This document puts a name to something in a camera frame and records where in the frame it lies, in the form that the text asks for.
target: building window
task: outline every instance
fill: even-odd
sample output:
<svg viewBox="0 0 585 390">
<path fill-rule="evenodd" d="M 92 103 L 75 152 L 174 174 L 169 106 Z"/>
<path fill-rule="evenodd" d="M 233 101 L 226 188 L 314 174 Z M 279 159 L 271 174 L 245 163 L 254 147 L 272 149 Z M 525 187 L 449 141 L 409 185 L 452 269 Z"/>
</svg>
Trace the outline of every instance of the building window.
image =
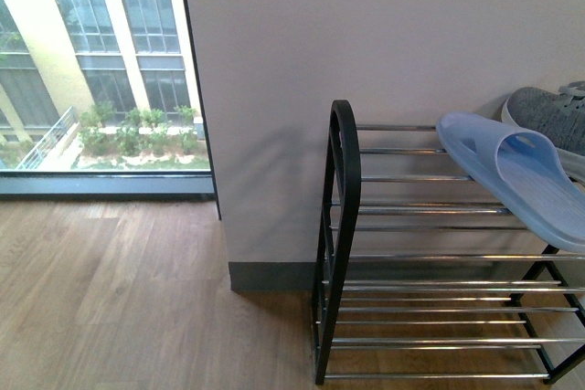
<svg viewBox="0 0 585 390">
<path fill-rule="evenodd" d="M 57 0 L 81 71 L 96 103 L 110 102 L 116 120 L 136 107 L 105 0 Z"/>
<path fill-rule="evenodd" d="M 0 0 L 0 84 L 25 128 L 49 129 L 59 115 L 27 52 L 5 1 Z"/>
<path fill-rule="evenodd" d="M 189 106 L 185 71 L 181 57 L 139 57 L 148 101 L 165 112 L 170 121 L 178 119 L 177 107 Z"/>
<path fill-rule="evenodd" d="M 136 107 L 128 74 L 119 56 L 78 56 L 81 71 L 96 103 L 110 102 L 116 111 L 116 121 Z"/>
<path fill-rule="evenodd" d="M 105 0 L 57 0 L 76 53 L 120 52 Z"/>
<path fill-rule="evenodd" d="M 25 128 L 49 129 L 59 115 L 33 59 L 28 54 L 5 56 L 0 84 Z"/>
<path fill-rule="evenodd" d="M 137 53 L 179 53 L 171 0 L 123 0 Z"/>
<path fill-rule="evenodd" d="M 0 0 L 0 53 L 2 52 L 28 52 L 4 0 Z"/>
</svg>

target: slipper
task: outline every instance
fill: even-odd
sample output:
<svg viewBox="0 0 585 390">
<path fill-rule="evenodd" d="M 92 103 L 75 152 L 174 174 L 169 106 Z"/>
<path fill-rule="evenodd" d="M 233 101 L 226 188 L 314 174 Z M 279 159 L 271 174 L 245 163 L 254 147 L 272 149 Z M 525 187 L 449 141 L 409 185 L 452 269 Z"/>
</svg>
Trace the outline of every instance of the slipper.
<svg viewBox="0 0 585 390">
<path fill-rule="evenodd" d="M 452 159 L 544 241 L 585 252 L 585 194 L 543 134 L 456 111 L 437 123 Z"/>
</svg>

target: shoelace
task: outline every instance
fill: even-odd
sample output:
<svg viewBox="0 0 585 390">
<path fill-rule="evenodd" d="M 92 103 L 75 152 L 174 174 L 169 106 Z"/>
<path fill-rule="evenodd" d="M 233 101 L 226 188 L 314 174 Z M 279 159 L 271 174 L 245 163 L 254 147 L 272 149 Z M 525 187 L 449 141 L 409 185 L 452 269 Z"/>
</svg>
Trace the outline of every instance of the shoelace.
<svg viewBox="0 0 585 390">
<path fill-rule="evenodd" d="M 555 101 L 555 105 L 566 116 L 573 111 L 585 113 L 585 81 L 571 82 L 567 86 L 561 86 L 558 89 L 560 97 Z"/>
</svg>

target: shoe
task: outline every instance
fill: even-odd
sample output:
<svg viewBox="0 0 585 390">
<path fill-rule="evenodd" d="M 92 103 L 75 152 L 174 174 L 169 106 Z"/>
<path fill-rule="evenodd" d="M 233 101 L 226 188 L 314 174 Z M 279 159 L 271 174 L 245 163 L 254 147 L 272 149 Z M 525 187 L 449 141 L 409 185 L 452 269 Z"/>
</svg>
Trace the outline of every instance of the shoe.
<svg viewBox="0 0 585 390">
<path fill-rule="evenodd" d="M 585 81 L 559 89 L 560 95 L 533 87 L 512 93 L 502 122 L 547 136 L 557 147 L 565 172 L 585 183 Z"/>
<path fill-rule="evenodd" d="M 547 136 L 464 111 L 442 116 L 437 134 L 451 158 L 545 242 L 585 253 L 585 194 Z"/>
</svg>

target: metal railing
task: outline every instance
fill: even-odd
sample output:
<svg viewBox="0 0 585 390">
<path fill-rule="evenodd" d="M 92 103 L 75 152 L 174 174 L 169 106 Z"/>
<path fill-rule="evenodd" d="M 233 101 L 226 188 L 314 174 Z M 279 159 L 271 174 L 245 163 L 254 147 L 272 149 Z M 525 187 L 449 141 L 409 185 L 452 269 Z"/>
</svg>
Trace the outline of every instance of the metal railing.
<svg viewBox="0 0 585 390">
<path fill-rule="evenodd" d="M 75 107 L 69 107 L 15 169 L 20 171 L 37 169 L 77 122 Z"/>
</svg>

